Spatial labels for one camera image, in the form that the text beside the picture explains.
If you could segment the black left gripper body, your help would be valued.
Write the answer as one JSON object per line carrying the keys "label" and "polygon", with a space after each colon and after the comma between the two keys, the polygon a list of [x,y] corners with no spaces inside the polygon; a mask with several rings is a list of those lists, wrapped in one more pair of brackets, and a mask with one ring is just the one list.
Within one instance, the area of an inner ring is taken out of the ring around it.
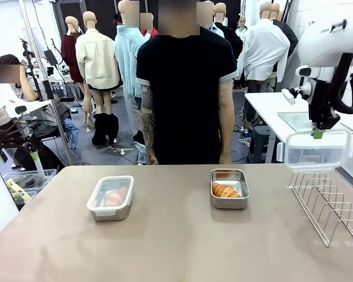
{"label": "black left gripper body", "polygon": [[0,150],[18,148],[25,144],[23,131],[25,126],[14,126],[0,129]]}

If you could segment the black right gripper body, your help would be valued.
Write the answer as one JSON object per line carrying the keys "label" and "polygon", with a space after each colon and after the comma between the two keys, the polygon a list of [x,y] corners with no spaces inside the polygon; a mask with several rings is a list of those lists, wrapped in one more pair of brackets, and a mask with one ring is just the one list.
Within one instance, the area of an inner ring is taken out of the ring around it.
{"label": "black right gripper body", "polygon": [[309,119],[314,128],[332,129],[341,119],[331,106],[328,92],[329,83],[321,80],[310,80],[312,92],[309,96]]}

